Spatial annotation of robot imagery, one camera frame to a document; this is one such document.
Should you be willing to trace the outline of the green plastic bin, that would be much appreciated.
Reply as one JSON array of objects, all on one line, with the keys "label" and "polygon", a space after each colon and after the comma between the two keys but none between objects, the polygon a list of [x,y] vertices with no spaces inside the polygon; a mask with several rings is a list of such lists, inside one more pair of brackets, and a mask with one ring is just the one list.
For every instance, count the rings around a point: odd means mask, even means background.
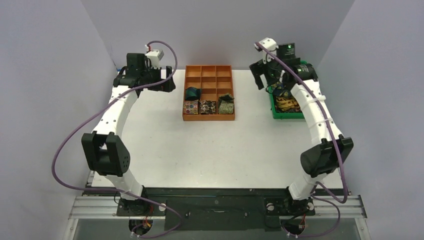
[{"label": "green plastic bin", "polygon": [[283,83],[283,80],[292,75],[290,73],[286,74],[285,69],[275,60],[272,60],[268,66],[269,76],[279,77],[276,83],[265,88],[269,96],[273,118],[277,120],[304,119],[298,102]]}]

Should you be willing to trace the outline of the olive floral patterned tie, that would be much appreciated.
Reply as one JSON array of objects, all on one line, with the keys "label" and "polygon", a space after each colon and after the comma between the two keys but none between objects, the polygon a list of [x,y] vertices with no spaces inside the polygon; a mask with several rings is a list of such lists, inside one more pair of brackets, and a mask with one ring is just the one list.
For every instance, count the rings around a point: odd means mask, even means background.
[{"label": "olive floral patterned tie", "polygon": [[218,97],[217,112],[221,115],[231,115],[234,113],[234,97],[226,93]]}]

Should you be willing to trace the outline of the rolled dotted colourful tie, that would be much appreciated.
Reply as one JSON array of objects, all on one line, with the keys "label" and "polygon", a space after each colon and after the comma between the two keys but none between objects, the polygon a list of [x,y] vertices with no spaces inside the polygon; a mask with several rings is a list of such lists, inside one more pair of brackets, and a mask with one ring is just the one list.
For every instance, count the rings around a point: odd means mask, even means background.
[{"label": "rolled dotted colourful tie", "polygon": [[199,100],[185,100],[182,105],[182,113],[184,115],[198,115],[199,103]]}]

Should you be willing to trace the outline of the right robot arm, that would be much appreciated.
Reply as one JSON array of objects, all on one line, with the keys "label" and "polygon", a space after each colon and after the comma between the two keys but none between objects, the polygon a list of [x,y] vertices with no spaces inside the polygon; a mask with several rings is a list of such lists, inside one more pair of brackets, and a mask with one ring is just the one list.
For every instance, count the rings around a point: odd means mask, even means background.
[{"label": "right robot arm", "polygon": [[336,201],[345,203],[348,185],[343,164],[354,143],[332,118],[314,66],[296,56],[294,43],[277,44],[272,38],[264,38],[254,47],[262,53],[262,59],[249,67],[258,89],[281,83],[289,91],[303,114],[313,145],[300,155],[302,172],[286,189],[283,212],[294,216],[312,210],[311,196],[316,187],[324,188],[324,178],[335,171],[339,171],[343,190],[343,198]]}]

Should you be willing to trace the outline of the pile of patterned ties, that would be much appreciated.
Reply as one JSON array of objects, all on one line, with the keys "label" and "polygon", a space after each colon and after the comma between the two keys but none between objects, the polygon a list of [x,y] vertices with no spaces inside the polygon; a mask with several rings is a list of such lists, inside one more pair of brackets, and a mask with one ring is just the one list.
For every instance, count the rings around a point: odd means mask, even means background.
[{"label": "pile of patterned ties", "polygon": [[281,82],[267,87],[276,113],[300,113],[301,108],[291,92]]}]

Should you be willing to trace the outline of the orange compartment tray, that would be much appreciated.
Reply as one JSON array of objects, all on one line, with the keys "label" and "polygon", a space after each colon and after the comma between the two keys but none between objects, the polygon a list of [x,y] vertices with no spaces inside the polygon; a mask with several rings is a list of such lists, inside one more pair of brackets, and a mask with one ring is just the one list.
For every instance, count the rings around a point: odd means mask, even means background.
[{"label": "orange compartment tray", "polygon": [[235,100],[233,114],[218,114],[218,98],[224,94],[231,94],[234,98],[234,88],[232,79],[232,67],[230,65],[187,65],[185,69],[184,94],[185,89],[195,87],[201,89],[199,100],[216,101],[216,114],[184,115],[184,121],[233,121],[235,119]]}]

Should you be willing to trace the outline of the rolled black floral tie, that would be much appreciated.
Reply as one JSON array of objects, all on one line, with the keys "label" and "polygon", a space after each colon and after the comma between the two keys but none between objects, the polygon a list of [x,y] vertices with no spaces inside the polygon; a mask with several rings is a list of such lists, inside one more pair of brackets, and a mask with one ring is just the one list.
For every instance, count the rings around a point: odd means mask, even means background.
[{"label": "rolled black floral tie", "polygon": [[201,115],[215,115],[217,113],[217,102],[211,100],[201,100],[199,102],[199,113]]}]

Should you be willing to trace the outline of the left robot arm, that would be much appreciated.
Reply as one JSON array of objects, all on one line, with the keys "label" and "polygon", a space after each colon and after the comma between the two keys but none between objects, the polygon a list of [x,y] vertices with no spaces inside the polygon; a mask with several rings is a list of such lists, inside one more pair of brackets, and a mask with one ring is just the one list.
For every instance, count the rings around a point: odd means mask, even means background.
[{"label": "left robot arm", "polygon": [[130,110],[139,98],[139,86],[151,84],[148,89],[172,92],[176,86],[172,78],[162,81],[160,61],[162,50],[144,53],[128,53],[127,65],[112,83],[110,102],[113,103],[102,115],[91,133],[81,138],[82,148],[90,170],[109,180],[113,187],[121,189],[117,215],[144,215],[151,210],[147,192],[130,171],[130,152],[121,139]]}]

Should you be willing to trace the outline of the rolled dark green tie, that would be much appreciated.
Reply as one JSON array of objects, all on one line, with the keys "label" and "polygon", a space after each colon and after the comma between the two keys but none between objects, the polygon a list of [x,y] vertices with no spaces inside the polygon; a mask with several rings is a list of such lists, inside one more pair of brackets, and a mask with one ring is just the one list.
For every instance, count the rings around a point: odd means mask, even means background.
[{"label": "rolled dark green tie", "polygon": [[196,101],[200,100],[202,95],[202,89],[197,87],[188,87],[184,91],[185,101]]}]

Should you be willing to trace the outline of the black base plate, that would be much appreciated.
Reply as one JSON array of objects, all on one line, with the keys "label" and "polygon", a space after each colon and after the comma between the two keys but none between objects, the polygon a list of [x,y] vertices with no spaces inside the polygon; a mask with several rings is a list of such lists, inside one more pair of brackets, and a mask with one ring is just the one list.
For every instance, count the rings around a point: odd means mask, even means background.
[{"label": "black base plate", "polygon": [[[311,196],[312,209],[303,214],[288,215],[283,211],[283,199],[288,196],[286,188],[158,188],[146,187],[147,193],[145,202],[151,204],[151,210],[145,214],[139,215],[118,215],[120,217],[140,217],[140,228],[138,234],[144,234],[152,226],[149,217],[165,216],[169,218],[175,214],[177,224],[171,226],[166,223],[166,229],[173,227],[178,229],[184,223],[185,219],[191,216],[191,212],[199,214],[205,220],[208,218],[224,217],[230,219],[236,218],[238,214],[247,212],[259,213],[263,211],[264,217],[275,217],[277,226],[275,229],[293,228],[301,225],[301,217],[315,216],[315,206],[318,203],[328,203],[336,207],[338,202],[336,198],[330,196],[323,189],[318,189]],[[120,194],[117,192],[106,193],[101,190],[100,193],[90,195],[93,197],[112,197],[117,206],[119,206]]]}]

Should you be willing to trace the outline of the aluminium frame rail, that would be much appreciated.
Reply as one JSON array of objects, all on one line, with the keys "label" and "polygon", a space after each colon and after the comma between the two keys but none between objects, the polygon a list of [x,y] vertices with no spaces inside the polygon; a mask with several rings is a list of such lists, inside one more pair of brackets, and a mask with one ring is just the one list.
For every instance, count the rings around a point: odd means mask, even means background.
[{"label": "aluminium frame rail", "polygon": [[[131,229],[141,223],[143,216],[118,216],[118,205],[111,196],[81,196],[74,201],[64,240],[134,240]],[[328,203],[315,205],[316,215],[306,218],[304,235],[313,240],[369,240],[371,235],[365,212],[360,209],[359,197],[355,196],[338,208]],[[191,215],[182,226],[165,233],[166,224],[172,227],[178,222],[175,214],[169,218],[152,216],[153,223],[147,235],[161,234],[162,240],[285,240],[287,233],[274,227],[276,218],[264,217],[264,212],[239,213],[236,218],[217,217],[204,219],[199,214]]]}]

